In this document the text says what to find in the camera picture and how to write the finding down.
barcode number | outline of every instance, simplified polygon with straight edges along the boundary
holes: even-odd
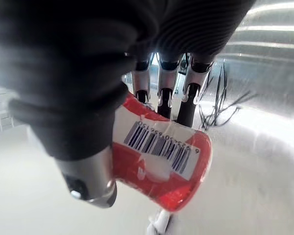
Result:
[[[172,169],[179,174],[183,174],[191,153],[199,154],[199,149],[191,149],[186,143],[169,135],[164,136],[162,132],[141,121],[134,123],[124,143],[137,151],[166,158]]]

white plastic part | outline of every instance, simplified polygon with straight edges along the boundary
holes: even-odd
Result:
[[[155,216],[149,218],[150,224],[147,227],[147,235],[164,235],[169,224],[171,213],[161,210]]]

white floor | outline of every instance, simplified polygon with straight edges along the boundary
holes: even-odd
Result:
[[[294,235],[294,199],[283,193],[294,186],[286,187],[285,171],[215,145],[211,171],[174,234]],[[0,235],[140,235],[157,209],[122,184],[110,209],[76,201],[53,159],[27,143],[24,126],[0,133]]]

black cable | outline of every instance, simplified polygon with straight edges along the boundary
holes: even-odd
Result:
[[[188,67],[188,57],[187,57],[187,52],[185,53],[185,61],[186,61],[186,66]]]

reflective metal wall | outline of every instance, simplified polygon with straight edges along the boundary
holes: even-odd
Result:
[[[196,110],[193,128],[208,133],[214,159],[206,182],[179,214],[180,227],[194,234],[294,234],[294,1],[259,0],[248,12],[213,66],[200,102],[205,116],[214,111],[223,64],[222,107],[247,92],[252,99],[226,109],[217,124],[239,108],[225,125],[207,130]],[[183,82],[180,75],[173,119]],[[156,107],[156,88],[151,96]]]

